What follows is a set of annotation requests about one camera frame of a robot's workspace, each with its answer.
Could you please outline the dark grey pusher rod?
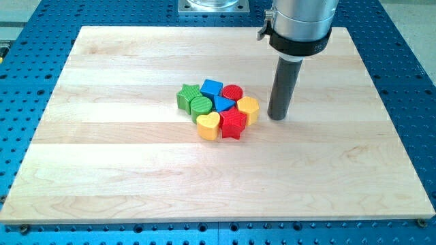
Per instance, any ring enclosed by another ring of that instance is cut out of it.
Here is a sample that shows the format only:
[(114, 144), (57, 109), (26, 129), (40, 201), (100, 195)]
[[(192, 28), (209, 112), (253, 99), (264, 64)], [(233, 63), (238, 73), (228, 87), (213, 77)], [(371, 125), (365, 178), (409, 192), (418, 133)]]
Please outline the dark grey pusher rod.
[(271, 119), (283, 120), (286, 117), (301, 65), (302, 59), (287, 61), (279, 58), (267, 110)]

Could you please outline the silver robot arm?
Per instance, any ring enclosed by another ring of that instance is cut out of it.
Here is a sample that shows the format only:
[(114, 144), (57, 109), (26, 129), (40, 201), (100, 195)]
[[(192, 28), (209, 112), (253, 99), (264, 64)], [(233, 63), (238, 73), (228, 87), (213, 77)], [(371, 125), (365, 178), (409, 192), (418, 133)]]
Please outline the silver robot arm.
[(257, 40), (269, 36), (279, 55), (267, 110), (271, 119), (286, 117), (303, 59), (326, 48), (337, 5), (337, 0), (274, 0), (265, 11)]

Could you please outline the black clamp ring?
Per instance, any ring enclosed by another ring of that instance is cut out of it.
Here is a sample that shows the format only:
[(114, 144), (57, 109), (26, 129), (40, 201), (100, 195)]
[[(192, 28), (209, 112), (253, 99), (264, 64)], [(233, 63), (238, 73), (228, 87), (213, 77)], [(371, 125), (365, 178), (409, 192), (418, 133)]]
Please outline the black clamp ring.
[(296, 42), (290, 39), (281, 37), (275, 31), (270, 35), (269, 44), (278, 52), (291, 56), (312, 56), (323, 51), (330, 38), (332, 29), (329, 29), (327, 34), (318, 40), (312, 42)]

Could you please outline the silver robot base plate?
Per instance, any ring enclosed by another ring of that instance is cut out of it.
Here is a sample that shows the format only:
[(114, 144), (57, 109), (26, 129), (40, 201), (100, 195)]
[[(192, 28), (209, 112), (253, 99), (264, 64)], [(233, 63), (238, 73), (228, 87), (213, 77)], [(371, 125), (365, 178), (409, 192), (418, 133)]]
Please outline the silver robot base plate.
[(178, 0), (179, 14), (234, 14), (250, 12), (249, 0)]

